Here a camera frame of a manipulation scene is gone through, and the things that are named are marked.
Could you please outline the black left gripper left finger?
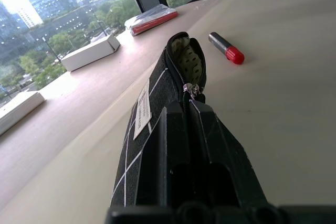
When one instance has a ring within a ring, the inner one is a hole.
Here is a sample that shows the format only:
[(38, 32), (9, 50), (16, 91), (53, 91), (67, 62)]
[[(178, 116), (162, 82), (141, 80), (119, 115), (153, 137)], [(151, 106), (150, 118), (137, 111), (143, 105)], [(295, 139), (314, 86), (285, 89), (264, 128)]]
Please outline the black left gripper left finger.
[(184, 113), (164, 107), (141, 155), (137, 205), (180, 206), (190, 198), (190, 150)]

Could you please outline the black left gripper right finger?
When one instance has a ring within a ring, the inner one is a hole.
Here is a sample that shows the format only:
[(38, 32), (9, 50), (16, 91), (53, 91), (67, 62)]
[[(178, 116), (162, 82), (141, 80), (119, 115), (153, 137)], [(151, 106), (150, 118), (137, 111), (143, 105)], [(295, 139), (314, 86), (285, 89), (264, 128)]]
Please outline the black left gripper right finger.
[(188, 119), (196, 191), (200, 197), (211, 206), (267, 205), (244, 148), (213, 109), (191, 102)]

